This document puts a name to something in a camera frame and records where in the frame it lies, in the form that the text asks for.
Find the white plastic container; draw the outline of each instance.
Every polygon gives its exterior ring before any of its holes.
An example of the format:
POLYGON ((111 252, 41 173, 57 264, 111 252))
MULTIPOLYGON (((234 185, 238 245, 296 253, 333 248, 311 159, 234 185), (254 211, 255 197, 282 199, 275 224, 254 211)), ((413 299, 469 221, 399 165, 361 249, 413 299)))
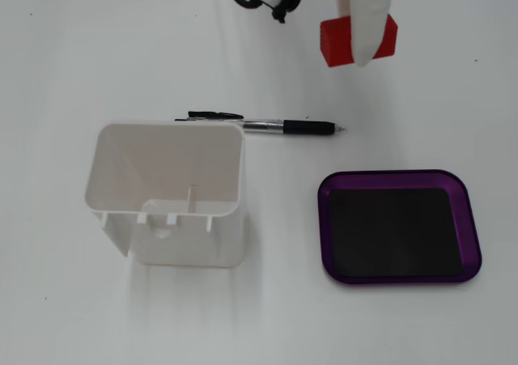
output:
POLYGON ((244 133, 210 122, 112 124, 86 201, 125 256, 232 267, 244 254, 244 133))

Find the purple tray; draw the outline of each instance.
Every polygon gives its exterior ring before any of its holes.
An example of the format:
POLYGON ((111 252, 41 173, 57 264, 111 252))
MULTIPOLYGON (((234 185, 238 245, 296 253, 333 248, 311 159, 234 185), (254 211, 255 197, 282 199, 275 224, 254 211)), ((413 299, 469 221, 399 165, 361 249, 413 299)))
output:
POLYGON ((318 190, 322 262, 328 274, 347 284, 465 282, 473 278, 482 265, 477 231, 469 204, 468 191, 452 173, 440 170, 339 172, 328 176, 318 190), (443 189, 449 196, 462 271, 455 276, 387 276, 343 277, 334 268, 330 194, 351 189, 443 189))

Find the pen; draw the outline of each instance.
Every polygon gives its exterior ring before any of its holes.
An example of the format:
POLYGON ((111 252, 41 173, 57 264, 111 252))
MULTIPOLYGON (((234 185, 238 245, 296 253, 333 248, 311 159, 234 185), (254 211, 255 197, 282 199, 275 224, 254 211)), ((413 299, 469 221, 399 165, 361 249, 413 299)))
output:
POLYGON ((238 114, 227 112, 189 112, 189 118, 176 121, 221 121, 231 122, 245 132, 277 134, 313 134, 319 136, 345 132, 346 128, 332 122, 293 120, 246 120, 238 114))

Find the pen grip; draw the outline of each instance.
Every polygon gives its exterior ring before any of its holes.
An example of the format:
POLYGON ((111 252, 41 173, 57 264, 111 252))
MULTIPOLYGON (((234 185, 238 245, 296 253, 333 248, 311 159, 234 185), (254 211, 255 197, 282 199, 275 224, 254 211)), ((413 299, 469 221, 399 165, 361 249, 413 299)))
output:
POLYGON ((283 133, 328 136, 334 134, 334 124, 331 122, 285 120, 283 133))

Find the pen tip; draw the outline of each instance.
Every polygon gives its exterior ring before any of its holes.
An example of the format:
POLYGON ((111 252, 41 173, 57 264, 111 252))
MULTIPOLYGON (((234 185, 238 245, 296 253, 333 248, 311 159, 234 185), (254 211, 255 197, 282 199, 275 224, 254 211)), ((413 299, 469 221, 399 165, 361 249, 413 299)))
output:
POLYGON ((346 132, 346 131, 347 131, 347 128, 343 128, 340 125, 334 126, 334 133, 341 133, 341 132, 346 132))

